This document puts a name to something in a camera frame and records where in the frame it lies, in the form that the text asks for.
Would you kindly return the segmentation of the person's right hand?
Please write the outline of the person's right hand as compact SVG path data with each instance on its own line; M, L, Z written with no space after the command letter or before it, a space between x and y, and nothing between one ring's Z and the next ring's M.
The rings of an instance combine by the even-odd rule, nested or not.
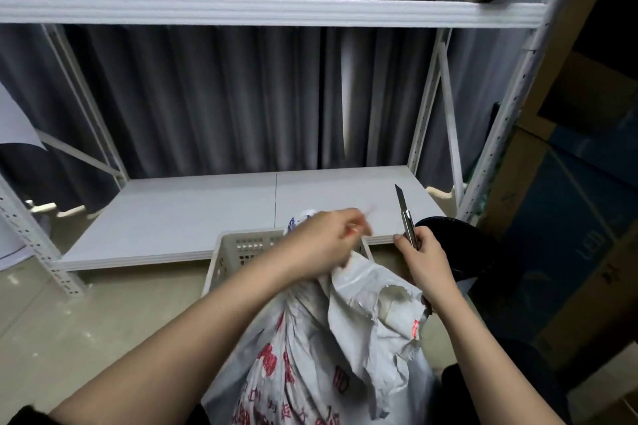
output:
M415 250L411 260L405 260L416 287L418 287L435 312L450 310L464 297L458 289L440 243L428 227L416 227L420 250Z

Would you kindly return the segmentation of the person's left hand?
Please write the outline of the person's left hand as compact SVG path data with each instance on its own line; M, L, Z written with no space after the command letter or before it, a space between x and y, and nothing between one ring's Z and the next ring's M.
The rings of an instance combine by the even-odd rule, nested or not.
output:
M312 279L343 267L332 266L330 261L330 212L312 215L287 233L275 247L275 263L284 284Z

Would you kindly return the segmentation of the silver utility knife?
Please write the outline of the silver utility knife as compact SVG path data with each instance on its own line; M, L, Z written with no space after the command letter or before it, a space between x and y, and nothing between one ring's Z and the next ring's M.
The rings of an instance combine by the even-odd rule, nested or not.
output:
M408 239L410 245L415 248L417 251L420 250L420 241L415 234L415 227L413 224L413 220L411 218L411 214L407 208L406 201L404 199L403 190L395 184L395 191L397 194L397 199L399 202L399 206L401 209L401 219L403 221L404 227L404 235Z

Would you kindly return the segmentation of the white woven sack red print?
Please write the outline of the white woven sack red print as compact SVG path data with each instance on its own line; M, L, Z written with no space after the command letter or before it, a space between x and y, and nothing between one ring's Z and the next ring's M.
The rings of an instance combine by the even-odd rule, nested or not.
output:
M426 425L430 310L414 284L351 252L279 292L248 325L201 404L211 425Z

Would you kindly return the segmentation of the person's right forearm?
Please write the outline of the person's right forearm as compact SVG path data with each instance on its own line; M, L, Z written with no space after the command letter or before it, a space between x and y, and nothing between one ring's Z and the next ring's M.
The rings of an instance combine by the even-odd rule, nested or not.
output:
M451 339L482 425L566 425L479 320L465 298L436 312Z

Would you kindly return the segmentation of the person's left forearm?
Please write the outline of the person's left forearm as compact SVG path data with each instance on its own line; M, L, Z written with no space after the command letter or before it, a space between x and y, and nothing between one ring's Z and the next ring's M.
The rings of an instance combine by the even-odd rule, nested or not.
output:
M264 306L329 266L281 248L262 255L57 405L60 425L180 425Z

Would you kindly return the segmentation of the black round stool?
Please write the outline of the black round stool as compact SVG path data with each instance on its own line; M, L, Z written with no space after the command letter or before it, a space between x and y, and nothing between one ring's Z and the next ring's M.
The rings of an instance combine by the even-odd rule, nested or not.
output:
M494 237L460 219L435 216L421 219L416 227L427 227L447 256L457 283L475 278L472 289L483 295L498 292L505 252Z

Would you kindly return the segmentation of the white plastic basket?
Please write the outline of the white plastic basket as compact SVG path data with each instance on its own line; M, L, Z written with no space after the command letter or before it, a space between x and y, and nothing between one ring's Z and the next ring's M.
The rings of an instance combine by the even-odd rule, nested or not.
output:
M235 271L275 245L283 235L283 227L220 234L207 269L202 297L223 283Z

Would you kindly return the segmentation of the white metal shelf rack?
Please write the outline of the white metal shelf rack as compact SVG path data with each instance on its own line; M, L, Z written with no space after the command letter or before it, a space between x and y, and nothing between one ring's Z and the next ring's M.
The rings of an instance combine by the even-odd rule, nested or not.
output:
M202 260L303 208L374 242L486 194L562 0L0 0L0 227L79 271Z

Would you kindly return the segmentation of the large cardboard box blue print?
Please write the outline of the large cardboard box blue print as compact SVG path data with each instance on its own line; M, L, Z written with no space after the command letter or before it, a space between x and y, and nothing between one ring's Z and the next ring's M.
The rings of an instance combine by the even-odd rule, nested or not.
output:
M568 0L481 227L520 274L485 317L567 366L638 303L638 0Z

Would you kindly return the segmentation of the person's dark trousers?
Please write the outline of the person's dark trousers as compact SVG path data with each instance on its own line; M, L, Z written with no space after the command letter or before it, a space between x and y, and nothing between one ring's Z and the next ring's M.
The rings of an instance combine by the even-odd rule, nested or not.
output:
M538 350L481 331L453 335L458 362L442 371L435 425L572 425L569 402Z

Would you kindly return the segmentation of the grey curtain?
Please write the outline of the grey curtain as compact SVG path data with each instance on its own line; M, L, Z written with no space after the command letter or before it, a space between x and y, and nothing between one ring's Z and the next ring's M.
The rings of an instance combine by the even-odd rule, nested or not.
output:
M408 164L436 24L451 24L461 168L504 95L525 11L431 0L0 0L0 82L61 149L0 145L22 199L99 212L129 179Z

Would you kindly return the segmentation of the white paper sheet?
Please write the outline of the white paper sheet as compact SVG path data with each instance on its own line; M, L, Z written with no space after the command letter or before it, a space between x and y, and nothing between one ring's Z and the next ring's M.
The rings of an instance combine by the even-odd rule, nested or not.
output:
M0 82L0 145L26 144L46 151L26 114Z

